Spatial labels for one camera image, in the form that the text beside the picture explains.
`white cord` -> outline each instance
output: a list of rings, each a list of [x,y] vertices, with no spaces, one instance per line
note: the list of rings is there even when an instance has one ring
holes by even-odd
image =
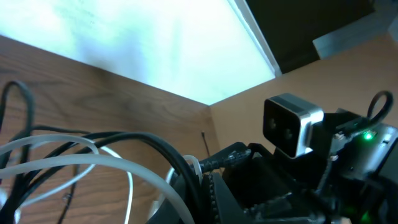
[[[203,180],[203,176],[201,174],[199,160],[195,156],[192,156],[192,155],[185,155],[184,159],[192,162],[195,173],[199,177],[199,183],[201,184],[201,181]]]
[[[169,200],[169,202],[174,206],[177,213],[180,215],[181,219],[185,224],[194,224],[192,215],[189,212],[188,207],[182,198],[176,193],[176,191],[164,181],[157,174],[153,173],[149,169],[146,169],[135,162],[127,161],[125,159],[115,158],[111,156],[103,155],[67,155],[67,156],[57,156],[47,159],[41,159],[37,161],[26,162],[16,166],[7,167],[0,170],[0,178],[11,177],[13,175],[30,172],[32,170],[45,169],[49,167],[75,165],[75,164],[97,164],[103,166],[114,167],[117,169],[125,170],[132,174],[136,174],[139,177],[146,180],[148,183],[157,187]]]
[[[67,135],[67,134],[42,134],[38,136],[30,136],[22,139],[18,139],[15,141],[12,141],[6,145],[0,146],[0,154],[4,154],[6,152],[9,152],[13,149],[16,149],[18,147],[24,146],[26,144],[32,144],[34,147],[38,147],[43,145],[43,142],[48,143],[52,141],[71,141],[71,142],[76,142],[83,144],[85,146],[88,146],[95,154],[99,154],[98,148],[88,139],[79,137],[79,136],[72,136],[72,135]],[[38,202],[39,200],[42,200],[44,198],[47,198],[48,196],[51,196],[69,186],[71,186],[73,183],[76,181],[79,181],[82,177],[84,177],[86,174],[88,174],[95,165],[90,165],[87,167],[86,170],[83,172],[79,173],[78,175],[74,176],[74,178],[70,179],[68,182],[65,182],[62,185],[59,185],[58,187],[49,190],[46,193],[40,194],[34,198],[26,200],[24,203],[22,203],[21,207],[26,207],[28,205],[31,205],[33,203]]]
[[[100,149],[104,150],[105,152],[109,153],[111,156],[116,157],[116,158],[121,158],[122,157],[117,154],[116,152],[114,152],[112,149],[103,146]],[[132,188],[133,188],[133,183],[132,183],[132,175],[130,172],[126,172],[127,173],[127,178],[129,179],[129,198],[127,201],[127,209],[126,209],[126,217],[124,219],[124,224],[129,224],[129,218],[130,218],[130,213],[131,213],[131,205],[132,205]]]
[[[195,156],[192,156],[192,155],[185,155],[183,157],[184,157],[184,159],[186,161],[191,161],[192,162],[193,168],[195,170],[195,174],[199,177],[199,182],[201,184],[201,182],[203,180],[203,176],[202,176],[202,173],[201,173],[201,167],[200,167],[199,160]],[[167,175],[166,175],[166,178],[165,178],[166,183],[170,184],[170,181],[172,180],[173,174],[174,174],[174,168],[171,167],[169,169],[169,171],[167,172]],[[155,213],[158,211],[160,206],[163,204],[163,201],[164,201],[164,196],[163,196],[163,194],[160,194],[159,198],[157,199],[157,201],[154,201],[152,203],[152,207],[150,208],[148,219],[150,219],[153,215],[155,215]]]
[[[91,143],[95,143],[95,141],[93,141],[93,140],[91,140],[91,139],[86,139],[86,140],[89,141],[89,142],[91,142]],[[50,141],[37,142],[37,143],[33,144],[33,145],[30,147],[30,150],[33,151],[34,149],[37,149],[38,147],[40,147],[40,146],[42,146],[42,145],[44,145],[44,144],[47,144],[48,142],[50,142]],[[113,156],[113,157],[122,158],[118,153],[114,152],[112,149],[110,149],[110,148],[108,148],[108,147],[106,147],[106,146],[103,146],[103,147],[101,147],[100,149],[103,150],[103,151],[105,151],[105,152],[107,152],[108,154],[110,154],[110,155]],[[19,154],[19,155],[16,155],[16,156],[13,157],[13,159],[16,160],[16,159],[18,159],[18,157],[20,157],[20,156],[21,156],[20,154]],[[63,185],[61,185],[61,186],[66,185],[67,187],[69,187],[70,185],[72,185],[72,184],[74,184],[75,182],[79,181],[79,180],[80,180],[82,177],[84,177],[88,172],[85,172],[84,175],[77,175],[76,177],[79,176],[79,178],[73,178],[73,179],[69,180],[68,182],[66,182],[65,184],[63,184]],[[124,219],[124,224],[128,224],[128,223],[129,223],[130,213],[131,213],[131,206],[132,206],[133,186],[134,186],[134,185],[133,185],[133,181],[132,181],[132,175],[131,175],[131,173],[129,173],[129,172],[126,172],[126,173],[127,173],[127,178],[128,178],[128,181],[129,181],[129,197],[128,197],[128,200],[127,200],[127,209],[126,209],[126,217],[125,217],[125,219]],[[61,186],[59,186],[59,187],[53,189],[54,193],[57,193],[57,192],[61,191],[61,190],[63,189]],[[38,202],[39,200],[43,200],[44,198],[47,198],[48,196],[50,196],[50,195],[52,195],[52,194],[54,194],[54,193],[52,193],[52,191],[51,191],[51,192],[46,192],[46,193],[44,193],[44,194],[42,194],[42,195],[39,195],[39,196],[36,197],[36,198],[33,198],[34,200],[28,200],[26,203],[23,203],[21,206],[22,206],[22,207],[26,207],[26,206],[28,206],[28,205],[31,205],[31,204],[35,203],[35,202]]]

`black cable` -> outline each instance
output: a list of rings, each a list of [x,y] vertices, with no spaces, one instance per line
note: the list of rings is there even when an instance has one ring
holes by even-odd
[[[106,138],[115,134],[120,134],[123,133],[121,131],[108,131],[108,132],[102,132],[102,133],[92,133],[92,134],[87,134],[85,136],[82,136],[83,138],[87,139],[97,139],[97,138]],[[53,150],[50,154],[45,156],[45,158],[49,157],[55,157],[59,156],[61,153],[65,152],[66,150],[72,148],[73,146],[76,146],[77,143],[74,142],[68,142],[63,144],[62,146],[56,148]],[[27,184],[28,188],[18,196],[14,201],[15,203],[9,204],[8,200],[6,204],[3,206],[9,207],[10,210],[15,211],[24,201],[38,188],[40,187],[41,184],[43,184],[48,178],[50,178],[52,175],[54,175],[59,169],[49,169],[47,170],[44,174],[42,174],[40,177],[38,177],[33,183],[30,184],[30,182],[35,178],[35,176],[41,171],[41,170],[33,170],[28,172],[23,180],[23,184]]]
[[[326,167],[325,167],[325,170],[323,171],[322,177],[319,180],[317,191],[315,192],[316,194],[318,194],[318,195],[322,194],[323,189],[325,188],[325,185],[326,185],[326,181],[331,172],[332,165],[333,165],[333,160],[331,158],[329,158],[326,162]]]
[[[215,169],[237,166],[250,159],[250,155],[251,155],[251,150],[248,149],[243,152],[232,153],[227,158],[206,160],[205,162],[200,161],[200,169],[202,173],[205,173],[205,172],[211,172]]]
[[[34,120],[34,97],[33,94],[30,92],[28,87],[20,82],[20,81],[11,81],[8,82],[2,91],[1,101],[0,101],[0,130],[2,128],[2,123],[4,121],[4,115],[6,112],[6,105],[7,105],[7,97],[11,87],[18,87],[18,90],[22,94],[23,98],[25,99],[26,108],[27,108],[27,118],[25,122],[25,127],[22,131],[21,137],[30,136],[33,127],[33,120]],[[22,154],[20,158],[20,163],[25,163],[29,159],[29,150],[30,146],[22,147]],[[11,152],[7,152],[0,156],[0,169],[3,169],[7,166],[8,160],[10,158]],[[10,198],[14,198],[15,195],[19,195],[19,192],[23,192],[27,186],[21,184],[24,178],[24,174],[18,174],[14,180],[14,185],[12,186]],[[9,212],[9,210],[3,207],[0,210],[0,219],[2,220],[11,220],[10,223],[14,220],[14,212]]]
[[[75,165],[74,169],[73,169],[73,176],[76,176],[78,174],[79,174],[79,165]],[[77,185],[77,182],[72,184],[72,186],[70,187],[69,194],[67,194],[65,197],[67,201],[65,202],[65,206],[62,210],[62,213],[58,219],[57,224],[62,224],[63,219],[65,218],[65,215],[67,214],[67,212],[69,210],[70,204],[72,203],[72,199],[75,194],[76,185]]]
[[[87,131],[82,131],[82,130],[76,130],[76,129],[65,129],[65,128],[57,128],[57,127],[52,127],[52,126],[47,126],[47,125],[35,125],[32,127],[32,131],[34,130],[41,130],[41,131],[55,131],[58,133],[75,133],[75,134],[85,134],[88,133]],[[21,131],[19,133],[17,133],[11,141],[16,140],[16,139],[20,139],[24,137],[24,132]],[[33,180],[33,178],[39,173],[39,170],[35,170],[32,172],[27,173],[23,179],[20,181],[19,183],[19,187],[23,187],[24,186],[24,190],[21,190],[20,192],[14,192],[14,194],[10,194],[10,197],[8,198],[8,200],[6,201],[6,203],[4,204],[2,210],[0,211],[0,218],[3,217],[3,215],[7,215],[8,214],[8,218],[4,218],[5,220],[10,220],[11,219],[11,214],[14,214],[14,212],[16,211],[16,209],[21,205],[19,202],[21,201],[21,195],[23,195],[25,193],[25,191],[27,190],[30,182]]]
[[[4,115],[6,112],[7,97],[11,87],[13,86],[18,87],[18,90],[21,92],[26,102],[27,117],[26,117],[25,127],[22,131],[23,134],[21,134],[22,138],[24,138],[30,136],[32,132],[33,119],[34,119],[34,98],[33,94],[30,92],[28,87],[20,81],[8,82],[2,90],[1,101],[0,101],[0,130],[2,128],[2,123],[4,121]],[[3,169],[7,166],[7,162],[10,155],[11,152],[8,152],[0,156],[0,169]],[[29,146],[25,146],[22,148],[21,163],[27,162],[28,157],[29,157]]]
[[[207,146],[207,142],[206,142],[206,137],[205,137],[205,132],[204,131],[201,132],[201,138],[203,139],[203,142],[205,143],[206,152],[207,152],[207,158],[209,158],[210,157],[210,151],[209,151],[209,147]]]
[[[384,103],[384,106],[381,108],[381,110],[377,113],[377,115],[375,115],[375,117],[372,118],[374,107],[382,96],[386,97],[386,102]],[[348,137],[350,136],[355,137],[359,134],[364,133],[365,131],[374,128],[375,126],[380,124],[383,121],[383,119],[389,114],[393,103],[394,103],[394,97],[391,92],[386,90],[380,91],[374,96],[371,104],[369,105],[368,119],[365,122],[358,124],[357,128],[346,131],[344,134]]]
[[[103,147],[103,146],[106,146],[106,145],[114,143],[114,142],[128,140],[128,139],[140,140],[140,141],[152,146],[154,149],[159,151],[170,162],[171,166],[174,167],[174,169],[177,173],[181,174],[184,177],[184,179],[186,181],[186,185],[192,195],[193,203],[195,204],[195,207],[196,207],[196,210],[191,209],[191,213],[193,215],[196,214],[197,218],[198,218],[198,214],[200,214],[204,208],[203,201],[202,201],[203,197],[201,197],[201,189],[200,189],[199,181],[196,178],[195,173],[190,169],[190,166],[187,164],[185,159],[169,143],[167,143],[163,139],[161,139],[158,136],[151,134],[151,133],[119,133],[119,134],[112,135],[108,138],[105,138],[101,141],[96,142],[95,146]],[[76,152],[76,154],[84,154],[84,153],[89,153],[89,152],[91,152],[91,149],[88,147],[85,147],[85,148],[79,150],[78,152]],[[44,172],[37,179],[35,179],[33,181],[33,183],[31,183],[29,185],[25,194],[23,195],[23,197],[21,197],[21,201],[19,201],[19,203],[21,204],[40,184],[42,184],[44,181],[46,181],[48,178],[50,178],[52,175],[54,175],[56,172],[58,172],[63,167],[64,166],[52,167],[49,170],[47,170],[46,172]]]

